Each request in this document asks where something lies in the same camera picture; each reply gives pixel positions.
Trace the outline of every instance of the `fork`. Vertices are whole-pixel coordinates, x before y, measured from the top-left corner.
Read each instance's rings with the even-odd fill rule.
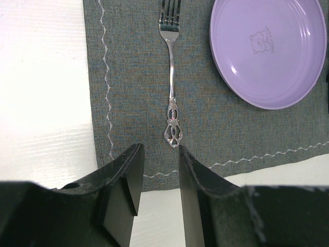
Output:
[[[179,126],[178,108],[174,91],[174,43],[179,35],[179,12],[181,0],[162,0],[160,12],[160,34],[166,41],[169,50],[170,59],[170,94],[167,111],[167,128],[164,132],[164,138],[173,148],[179,146],[183,137],[183,132]]]

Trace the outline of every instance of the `bear logo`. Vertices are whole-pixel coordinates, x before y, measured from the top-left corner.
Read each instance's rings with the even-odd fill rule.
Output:
[[[250,39],[251,46],[255,54],[266,50],[271,50],[271,45],[268,41],[267,32],[265,30],[262,32],[257,32],[255,35],[251,35]]]

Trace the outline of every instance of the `purple plate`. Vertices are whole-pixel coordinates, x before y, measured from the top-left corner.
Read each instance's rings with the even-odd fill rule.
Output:
[[[316,84],[326,53],[318,0],[216,0],[210,44],[229,87],[246,102],[282,109]]]

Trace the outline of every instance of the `placemat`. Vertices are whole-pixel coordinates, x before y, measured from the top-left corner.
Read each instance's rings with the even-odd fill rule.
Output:
[[[327,22],[328,0],[320,1]],[[175,91],[182,144],[223,177],[329,153],[325,74],[299,103],[268,111],[241,100],[212,58],[214,0],[181,2]],[[167,127],[169,53],[159,33],[161,0],[84,0],[90,98],[98,166],[145,145],[143,190],[179,187],[178,150]]]

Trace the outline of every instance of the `white zigzag stitching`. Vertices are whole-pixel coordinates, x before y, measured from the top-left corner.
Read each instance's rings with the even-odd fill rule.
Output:
[[[267,156],[270,156],[270,157],[275,157],[275,156],[277,156],[278,154],[281,154],[281,155],[285,155],[285,154],[287,154],[287,153],[289,153],[289,152],[297,152],[297,151],[299,151],[299,150],[305,150],[305,151],[307,151],[308,149],[310,149],[310,148],[316,148],[316,147],[318,147],[318,146],[326,146],[326,145],[328,145],[329,144],[329,141],[327,141],[326,143],[318,143],[318,144],[316,144],[315,146],[309,146],[308,148],[302,148],[302,147],[300,147],[300,148],[298,148],[298,149],[296,149],[296,150],[293,150],[293,149],[288,149],[287,151],[285,151],[285,152],[276,152],[275,154],[269,154],[269,153],[266,153],[264,156],[262,156],[262,157],[259,157],[259,156],[254,156],[254,157],[252,157],[252,158],[250,158],[250,159],[246,159],[246,158],[242,158],[242,159],[240,159],[239,161],[231,161],[231,160],[229,160],[228,162],[226,162],[226,163],[224,163],[224,164],[220,164],[220,163],[215,163],[214,165],[212,165],[212,166],[210,166],[210,167],[208,167],[209,169],[212,169],[212,168],[214,168],[215,166],[226,166],[227,164],[229,164],[229,163],[234,163],[234,164],[238,164],[238,163],[240,163],[240,162],[242,162],[242,161],[246,161],[246,162],[251,162],[252,160],[254,160],[255,158],[259,158],[259,159],[263,159],[263,158],[265,158],[265,157],[267,157]],[[152,178],[154,178],[154,177],[156,177],[157,175],[163,175],[163,176],[165,176],[165,177],[168,177],[169,175],[171,175],[171,174],[173,174],[173,173],[178,173],[178,171],[177,170],[174,170],[174,171],[172,171],[172,172],[170,172],[170,173],[168,173],[168,174],[163,174],[163,173],[161,173],[161,172],[158,172],[157,174],[155,174],[155,175],[153,175],[153,176],[148,176],[148,175],[144,175],[144,177],[145,178],[150,178],[150,179],[152,179]]]
[[[107,45],[106,45],[105,42],[104,42],[104,36],[105,36],[105,34],[106,34],[106,28],[105,28],[105,25],[104,25],[104,23],[103,23],[103,17],[104,17],[105,9],[103,8],[103,6],[102,6],[102,4],[101,4],[101,0],[98,0],[98,3],[99,3],[99,6],[100,6],[101,9],[102,9],[102,16],[101,16],[101,19],[100,19],[99,21],[100,21],[100,23],[102,24],[103,29],[104,29],[104,33],[103,33],[103,36],[102,36],[102,39],[101,39],[101,40],[102,40],[102,44],[103,44],[103,46],[104,46],[104,48],[105,48],[105,53],[104,53],[104,56],[103,56],[103,61],[104,61],[105,66],[106,66],[106,73],[105,73],[104,80],[105,80],[105,83],[106,83],[106,85],[107,85],[107,93],[106,93],[106,96],[105,96],[105,100],[106,100],[106,102],[107,102],[107,104],[108,104],[108,112],[107,112],[107,115],[106,115],[106,119],[107,119],[107,121],[108,121],[108,123],[109,123],[109,131],[108,131],[108,133],[107,133],[107,138],[108,138],[109,142],[111,143],[111,150],[109,151],[109,156],[111,157],[112,160],[114,160],[113,155],[112,155],[113,142],[112,142],[111,137],[110,137],[110,132],[111,132],[111,130],[112,130],[112,126],[113,126],[113,125],[112,125],[111,121],[109,120],[109,112],[111,111],[112,106],[111,106],[111,103],[110,103],[109,100],[108,100],[108,94],[109,94],[109,91],[110,91],[110,89],[111,89],[111,87],[109,86],[109,83],[108,83],[108,81],[107,81],[107,74],[108,74],[108,71],[109,71],[109,66],[108,66],[108,64],[107,64],[107,62],[106,62],[106,55],[107,55],[107,50],[108,50],[108,48],[107,48]]]

